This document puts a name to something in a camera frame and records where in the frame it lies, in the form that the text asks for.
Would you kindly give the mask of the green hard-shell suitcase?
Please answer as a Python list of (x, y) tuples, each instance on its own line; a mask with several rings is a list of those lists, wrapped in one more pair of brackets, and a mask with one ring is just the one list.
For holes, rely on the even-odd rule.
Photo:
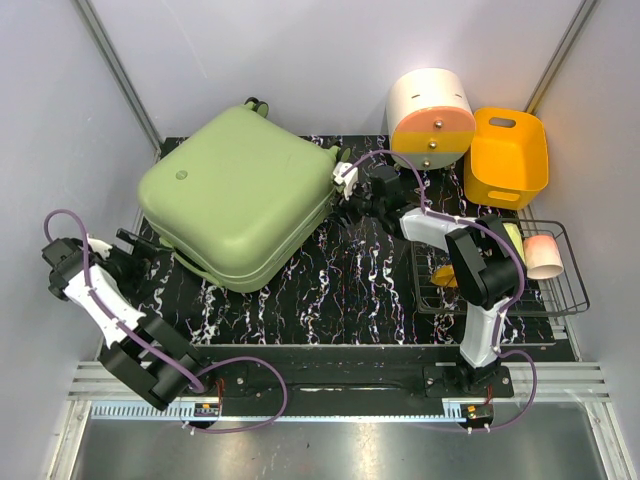
[(351, 151), (268, 120), (254, 97), (217, 115), (148, 170), (144, 217), (188, 270), (219, 287), (263, 288), (324, 221)]

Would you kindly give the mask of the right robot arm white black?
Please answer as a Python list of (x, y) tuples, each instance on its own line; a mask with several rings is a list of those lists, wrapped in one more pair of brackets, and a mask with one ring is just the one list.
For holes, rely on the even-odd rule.
[(374, 169), (361, 185), (358, 168), (340, 162), (333, 183), (340, 195), (336, 212), (343, 223), (375, 218), (397, 239), (448, 254), (467, 307), (459, 356), (445, 382), (463, 395), (480, 394), (498, 376), (506, 311), (524, 287), (525, 265), (503, 222), (495, 215), (460, 219), (412, 207), (390, 166)]

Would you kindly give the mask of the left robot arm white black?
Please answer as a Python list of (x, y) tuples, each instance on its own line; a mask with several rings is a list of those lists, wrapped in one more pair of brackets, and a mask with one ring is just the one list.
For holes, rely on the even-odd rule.
[(162, 317), (131, 304), (151, 290), (146, 275), (153, 261), (171, 250), (122, 228), (116, 237), (133, 251), (92, 237), (46, 234), (42, 257), (51, 267), (49, 291), (89, 314), (104, 337), (100, 363), (151, 406), (163, 411), (186, 389), (208, 394), (216, 372), (204, 356)]

